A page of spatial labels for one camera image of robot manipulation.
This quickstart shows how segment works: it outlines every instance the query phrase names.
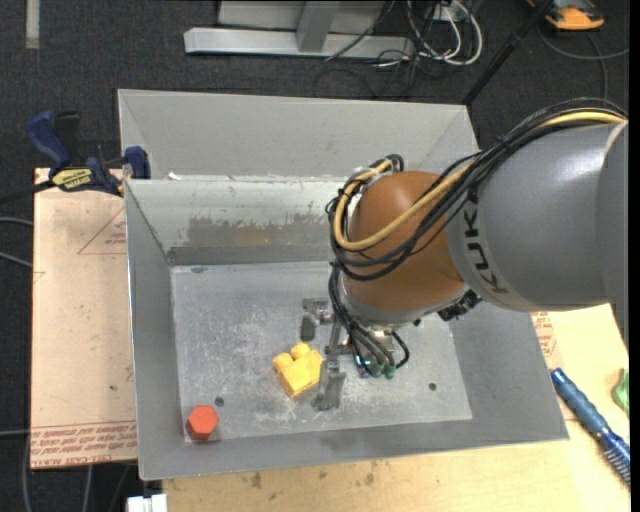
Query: yellow lego brick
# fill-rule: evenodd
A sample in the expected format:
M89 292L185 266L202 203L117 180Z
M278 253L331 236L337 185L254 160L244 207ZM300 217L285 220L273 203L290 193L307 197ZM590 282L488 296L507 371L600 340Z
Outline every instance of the yellow lego brick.
M317 350L310 350L306 343L298 343L291 355L287 352L279 354L273 360L273 366L285 393L293 398L319 382L322 356Z

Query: clamp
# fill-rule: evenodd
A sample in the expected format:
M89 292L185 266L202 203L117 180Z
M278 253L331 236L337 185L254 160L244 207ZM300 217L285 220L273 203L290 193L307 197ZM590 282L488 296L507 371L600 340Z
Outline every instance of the clamp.
M50 110L38 114L27 123L27 135L36 149L54 162L49 170L48 185L57 186L65 192L94 190L122 196L124 179L151 177L147 155L140 146L127 148L124 156L109 162L104 161L99 150L98 158L90 156L83 166L71 165L71 155L54 128L54 115ZM109 172L110 165L124 166L122 180Z

